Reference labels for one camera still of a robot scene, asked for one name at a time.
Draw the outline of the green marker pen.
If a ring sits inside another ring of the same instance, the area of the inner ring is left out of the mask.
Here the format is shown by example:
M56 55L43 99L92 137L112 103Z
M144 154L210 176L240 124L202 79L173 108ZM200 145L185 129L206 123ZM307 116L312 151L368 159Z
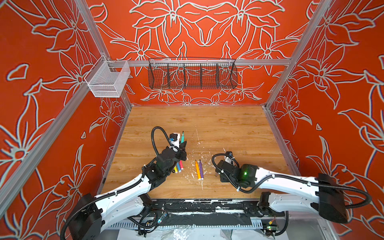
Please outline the green marker pen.
M185 133L183 131L181 135L181 143L184 143L184 142L185 142Z

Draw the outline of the purple marker pen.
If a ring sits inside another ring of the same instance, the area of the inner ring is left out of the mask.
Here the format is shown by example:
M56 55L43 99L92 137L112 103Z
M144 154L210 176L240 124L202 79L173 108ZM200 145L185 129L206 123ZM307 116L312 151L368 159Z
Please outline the purple marker pen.
M203 180L204 179L204 169L203 169L203 163L201 160L199 160L199 170L200 170L201 180Z

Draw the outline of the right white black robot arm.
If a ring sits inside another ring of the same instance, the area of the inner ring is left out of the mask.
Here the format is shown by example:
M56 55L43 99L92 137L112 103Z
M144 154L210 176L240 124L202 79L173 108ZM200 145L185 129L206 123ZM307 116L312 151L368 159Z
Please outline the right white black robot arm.
M298 177L280 174L255 165L240 165L228 154L213 162L221 182L238 192L251 194L264 189L258 207L272 212L311 212L334 223L348 222L348 209L371 203L371 196L360 189L340 186L330 176Z

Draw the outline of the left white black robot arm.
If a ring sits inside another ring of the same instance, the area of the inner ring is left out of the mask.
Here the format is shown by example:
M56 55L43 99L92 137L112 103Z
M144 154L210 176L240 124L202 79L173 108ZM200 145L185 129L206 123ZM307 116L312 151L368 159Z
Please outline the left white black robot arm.
M186 161L187 142L166 147L133 180L103 195L80 198L60 232L74 240L94 240L109 226L141 214L152 204L148 192L159 187L179 161Z

